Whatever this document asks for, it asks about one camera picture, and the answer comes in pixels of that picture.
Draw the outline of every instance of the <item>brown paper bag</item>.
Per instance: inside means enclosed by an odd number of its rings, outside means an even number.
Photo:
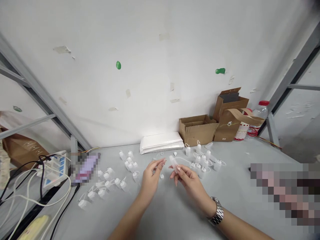
[[[0,125],[0,132],[6,130],[6,128]],[[11,163],[16,167],[20,167],[30,161],[38,161],[39,155],[49,155],[37,141],[17,133],[2,139],[2,144],[3,149],[11,159]],[[29,170],[33,164],[27,164],[21,170]]]
[[[240,110],[245,111],[248,116],[243,115]],[[260,126],[263,122],[263,118],[254,117],[252,112],[247,108],[241,109],[226,109],[222,115],[221,119],[224,116],[228,116],[228,122],[221,123],[216,130],[213,141],[215,142],[231,142],[237,134],[240,123],[244,122],[254,126]]]

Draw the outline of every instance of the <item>white wall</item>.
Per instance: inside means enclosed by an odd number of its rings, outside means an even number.
[[[320,54],[298,84],[320,85]],[[274,116],[283,152],[299,162],[315,162],[320,154],[320,92],[294,89]],[[262,137],[268,138],[268,131]]]
[[[13,106],[21,108],[22,112],[16,112]],[[8,129],[46,115],[16,82],[1,74],[0,111],[0,124]],[[70,149],[69,138],[51,120],[23,130],[19,134],[36,140],[49,153]]]
[[[0,32],[90,144],[106,147],[212,114],[221,90],[241,86],[249,107],[270,98],[316,26],[310,9],[300,0],[2,0]],[[53,51],[62,45],[71,54]]]

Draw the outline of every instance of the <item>red bottle cap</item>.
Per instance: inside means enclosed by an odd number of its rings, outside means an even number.
[[[268,106],[269,105],[269,101],[260,101],[259,102],[259,105],[261,105],[261,106]]]

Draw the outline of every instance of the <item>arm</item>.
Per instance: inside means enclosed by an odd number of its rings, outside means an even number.
[[[118,226],[108,238],[109,240],[130,239],[135,234],[144,212],[157,191],[159,176],[165,162],[166,160],[164,158],[158,161],[152,161],[147,166],[146,170],[144,170],[140,192],[127,213],[119,222]]]
[[[186,189],[187,194],[194,200],[205,216],[209,218],[213,217],[216,214],[217,205],[204,190],[198,175],[184,165],[177,165],[177,169],[178,173],[173,171],[170,175],[170,179],[174,178],[176,186],[178,181],[180,181]],[[228,239],[272,239],[260,230],[233,215],[228,210],[223,209],[223,211],[223,220],[218,225],[218,228]]]

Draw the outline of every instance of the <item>paper bag handle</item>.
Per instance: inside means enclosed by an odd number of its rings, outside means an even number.
[[[245,111],[249,116],[245,116],[243,115],[239,109],[226,109],[226,111],[231,112],[231,114],[240,122],[244,122],[246,124],[250,124],[253,126],[261,126],[264,122],[263,118],[259,118],[259,117],[254,117],[253,114],[250,112],[250,110],[246,109],[246,108],[242,108],[241,110]]]

